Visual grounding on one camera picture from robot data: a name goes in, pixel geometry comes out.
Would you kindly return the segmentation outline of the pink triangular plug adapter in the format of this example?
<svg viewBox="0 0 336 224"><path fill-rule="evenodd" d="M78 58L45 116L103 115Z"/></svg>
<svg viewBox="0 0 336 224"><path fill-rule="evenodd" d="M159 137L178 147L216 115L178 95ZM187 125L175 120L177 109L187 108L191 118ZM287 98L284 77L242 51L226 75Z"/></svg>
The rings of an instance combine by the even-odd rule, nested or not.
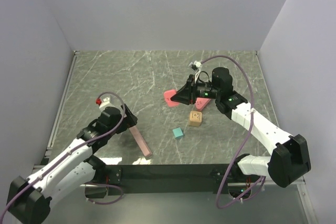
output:
<svg viewBox="0 0 336 224"><path fill-rule="evenodd" d="M163 93L164 101L166 102L167 106L170 108L179 106L178 102L174 102L171 98L176 95L177 91L175 89L167 90Z"/></svg>

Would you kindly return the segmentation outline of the wooden cube block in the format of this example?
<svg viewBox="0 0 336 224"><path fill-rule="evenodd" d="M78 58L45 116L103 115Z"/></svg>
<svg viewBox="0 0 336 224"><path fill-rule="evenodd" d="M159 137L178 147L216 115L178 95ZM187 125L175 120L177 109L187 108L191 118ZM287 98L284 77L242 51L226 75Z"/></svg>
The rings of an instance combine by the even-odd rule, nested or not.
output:
<svg viewBox="0 0 336 224"><path fill-rule="evenodd" d="M202 112L191 111L188 118L188 126L199 127L202 123Z"/></svg>

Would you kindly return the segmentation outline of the pink long power strip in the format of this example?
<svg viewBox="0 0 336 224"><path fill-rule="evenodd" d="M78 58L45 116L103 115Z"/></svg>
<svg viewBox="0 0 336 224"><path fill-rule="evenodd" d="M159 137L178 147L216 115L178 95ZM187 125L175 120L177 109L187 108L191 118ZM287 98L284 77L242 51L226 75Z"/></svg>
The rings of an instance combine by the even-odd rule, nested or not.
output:
<svg viewBox="0 0 336 224"><path fill-rule="evenodd" d="M136 126L130 127L129 128L132 136L134 137L137 145L139 146L143 156L148 159L152 156L152 151L150 150L150 148L148 147L145 139L143 138L143 136L141 135L139 129Z"/></svg>

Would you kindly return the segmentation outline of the teal cube block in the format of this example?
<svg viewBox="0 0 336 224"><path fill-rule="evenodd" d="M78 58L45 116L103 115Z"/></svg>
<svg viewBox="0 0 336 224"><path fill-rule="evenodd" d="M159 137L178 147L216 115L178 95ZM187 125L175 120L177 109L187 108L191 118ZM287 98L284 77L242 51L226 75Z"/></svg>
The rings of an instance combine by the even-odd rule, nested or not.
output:
<svg viewBox="0 0 336 224"><path fill-rule="evenodd" d="M184 136L183 131L180 127L173 129L173 135L175 139L182 138Z"/></svg>

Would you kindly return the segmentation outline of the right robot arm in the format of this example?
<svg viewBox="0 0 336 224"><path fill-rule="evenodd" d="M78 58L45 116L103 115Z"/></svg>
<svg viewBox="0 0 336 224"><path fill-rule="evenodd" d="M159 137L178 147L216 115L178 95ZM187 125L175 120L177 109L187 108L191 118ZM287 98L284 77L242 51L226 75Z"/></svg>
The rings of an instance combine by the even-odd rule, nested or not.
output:
<svg viewBox="0 0 336 224"><path fill-rule="evenodd" d="M311 170L306 139L280 129L257 112L250 101L233 88L233 78L227 68L217 67L208 82L189 75L186 84L170 99L181 104L194 104L198 98L213 99L220 113L247 129L268 151L269 156L250 154L235 157L228 167L232 179L241 182L248 175L270 177L286 188Z"/></svg>

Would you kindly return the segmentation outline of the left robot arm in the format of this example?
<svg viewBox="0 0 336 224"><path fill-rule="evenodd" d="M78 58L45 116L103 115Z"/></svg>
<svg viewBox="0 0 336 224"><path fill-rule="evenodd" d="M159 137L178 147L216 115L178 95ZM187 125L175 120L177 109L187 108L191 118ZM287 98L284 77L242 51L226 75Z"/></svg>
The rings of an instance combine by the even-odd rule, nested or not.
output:
<svg viewBox="0 0 336 224"><path fill-rule="evenodd" d="M106 164L95 152L137 122L125 104L121 109L106 107L50 163L27 178L18 176L11 182L5 210L21 223L42 223L52 205L72 190L85 183L106 182Z"/></svg>

